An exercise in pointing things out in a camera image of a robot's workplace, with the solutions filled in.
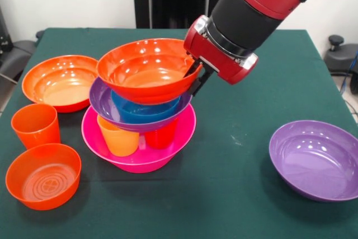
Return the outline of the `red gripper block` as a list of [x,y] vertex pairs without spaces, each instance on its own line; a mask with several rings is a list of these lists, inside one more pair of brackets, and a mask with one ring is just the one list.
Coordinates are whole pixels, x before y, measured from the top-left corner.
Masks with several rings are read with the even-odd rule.
[[184,40],[184,48],[192,56],[194,62],[183,78],[196,78],[202,69],[202,64],[208,66],[204,74],[197,77],[190,86],[192,96],[198,93],[214,71],[221,79],[234,85],[243,80],[258,62],[258,56],[255,53],[249,53],[243,57],[233,56],[216,44],[209,32],[209,22],[207,16],[201,15],[190,26]]

